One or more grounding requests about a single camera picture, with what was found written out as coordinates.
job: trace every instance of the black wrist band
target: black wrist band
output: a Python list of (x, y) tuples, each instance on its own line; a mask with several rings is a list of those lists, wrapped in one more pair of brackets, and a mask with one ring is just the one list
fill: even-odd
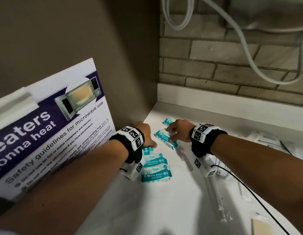
[[(193, 134), (194, 128), (192, 128), (190, 130), (190, 136)], [(203, 143), (190, 137), (191, 142), (192, 142), (192, 152), (195, 154), (195, 156), (198, 158), (201, 158), (202, 156), (204, 156), (206, 154), (213, 155), (212, 152), (210, 151), (210, 147), (212, 146), (212, 144), (214, 143), (216, 138), (219, 136), (219, 134), (228, 134), (228, 133), (223, 130), (219, 130), (219, 129), (211, 130), (210, 133), (208, 133), (206, 135)]]
[[(145, 136), (142, 133), (142, 131), (139, 130), (138, 128), (135, 128), (135, 129), (142, 134), (143, 142), (145, 142)], [(134, 151), (132, 148), (131, 142), (126, 138), (126, 136), (121, 135), (121, 134), (115, 134), (115, 135), (111, 136), (109, 140), (113, 140), (113, 139), (120, 141), (125, 146), (125, 148), (128, 150), (129, 155), (125, 161), (126, 163), (131, 164), (134, 161), (135, 161), (135, 163), (139, 163), (141, 161), (142, 156), (143, 156), (143, 152), (142, 152), (143, 144), (140, 147), (138, 147), (137, 150)]]

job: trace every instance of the beige brick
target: beige brick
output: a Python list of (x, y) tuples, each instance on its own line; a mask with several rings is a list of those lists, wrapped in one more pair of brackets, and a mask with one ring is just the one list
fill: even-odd
[(163, 72), (163, 58), (159, 58), (159, 72)]
[[(214, 3), (216, 3), (219, 7), (224, 7), (225, 0), (212, 0)], [(215, 14), (217, 13), (212, 7), (210, 7), (208, 4), (203, 2), (202, 0), (199, 0), (197, 11), (199, 13), (203, 14)]]
[[(301, 33), (269, 34), (258, 30), (244, 30), (243, 33), (247, 43), (283, 44), (290, 46), (298, 46), (302, 35)], [(235, 30), (229, 30), (225, 39), (240, 42)]]
[(168, 83), (173, 85), (185, 86), (186, 77), (170, 75), (170, 74), (159, 74), (159, 82)]
[(223, 82), (216, 82), (210, 80), (196, 79), (188, 77), (186, 79), (186, 86), (199, 88), (204, 90), (212, 90), (229, 94), (236, 94), (238, 86)]
[[(185, 15), (172, 15), (175, 23), (181, 23)], [(222, 28), (218, 15), (192, 15), (189, 24), (182, 30), (173, 30), (165, 23), (165, 36), (223, 39), (225, 28)]]
[(188, 60), (164, 59), (166, 73), (175, 73), (197, 78), (211, 78), (214, 70), (213, 63), (202, 63)]
[(303, 105), (303, 95), (281, 92), (275, 90), (267, 90), (249, 86), (241, 86), (238, 91), (239, 95), (270, 100), (275, 102), (283, 102), (294, 105)]
[[(281, 80), (285, 74), (285, 72), (274, 70), (261, 69), (261, 71), (274, 80)], [(267, 88), (276, 87), (276, 84), (262, 79), (251, 68), (247, 67), (235, 67), (218, 64), (213, 79), (222, 82), (238, 83), (243, 85), (262, 86)]]
[[(288, 73), (284, 81), (293, 80), (296, 76), (296, 73)], [(295, 91), (299, 93), (303, 93), (303, 75), (300, 77), (298, 82), (289, 84), (289, 85), (280, 85), (278, 89), (281, 90), (289, 90), (289, 91)]]
[(165, 18), (163, 14), (160, 14), (160, 36), (163, 36), (163, 32), (165, 31)]
[(188, 58), (191, 41), (160, 38), (160, 56)]
[[(256, 44), (248, 44), (253, 56), (257, 50)], [(208, 61), (247, 64), (248, 61), (239, 43), (194, 40), (191, 50), (191, 59)]]
[(262, 45), (255, 58), (255, 64), (263, 67), (297, 69), (298, 48)]
[[(185, 14), (187, 10), (187, 0), (170, 0), (170, 13)], [(160, 0), (160, 11), (162, 12), (162, 0)]]

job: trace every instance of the brick wall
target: brick wall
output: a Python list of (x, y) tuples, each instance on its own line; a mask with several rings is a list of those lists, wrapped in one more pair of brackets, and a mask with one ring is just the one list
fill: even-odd
[[(224, 0), (214, 0), (224, 6)], [(171, 0), (171, 18), (180, 23), (186, 0)], [(303, 106), (303, 76), (290, 85), (277, 85), (257, 76), (248, 65), (234, 30), (222, 27), (214, 10), (196, 0), (190, 23), (175, 31), (160, 18), (159, 81)], [(244, 31), (256, 65), (276, 80), (296, 75), (300, 34)]]

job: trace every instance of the black cable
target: black cable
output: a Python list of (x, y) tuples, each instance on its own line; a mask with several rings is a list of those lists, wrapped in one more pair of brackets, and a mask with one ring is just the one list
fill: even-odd
[(274, 219), (274, 221), (276, 221), (276, 223), (284, 230), (284, 232), (286, 232), (287, 235), (290, 235), (289, 232), (286, 231), (286, 229), (284, 229), (284, 227), (279, 223), (279, 221), (276, 220), (276, 218), (269, 212), (269, 210), (261, 203), (261, 201), (257, 198), (257, 196), (251, 191), (251, 189), (249, 189), (247, 187), (247, 185), (245, 185), (239, 178), (237, 178), (236, 176), (234, 176), (234, 174), (232, 174), (230, 171), (226, 170), (225, 168), (223, 167), (220, 167), (222, 168), (223, 170), (227, 171), (229, 174), (231, 174), (236, 180), (238, 180), (243, 186), (246, 187), (247, 190), (249, 190), (249, 192), (256, 198), (256, 200), (259, 202), (259, 204), (261, 204), (261, 206), (267, 211), (267, 213)]

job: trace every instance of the human arm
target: human arm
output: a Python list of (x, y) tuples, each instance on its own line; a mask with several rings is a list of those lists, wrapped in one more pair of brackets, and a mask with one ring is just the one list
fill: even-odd
[[(177, 120), (167, 130), (177, 132), (172, 141), (190, 142), (194, 126)], [(226, 134), (220, 134), (210, 150), (303, 234), (303, 160)]]
[[(144, 146), (157, 146), (148, 124), (136, 127), (144, 134)], [(127, 157), (118, 140), (104, 143), (37, 185), (0, 217), (0, 229), (20, 235), (74, 234)]]

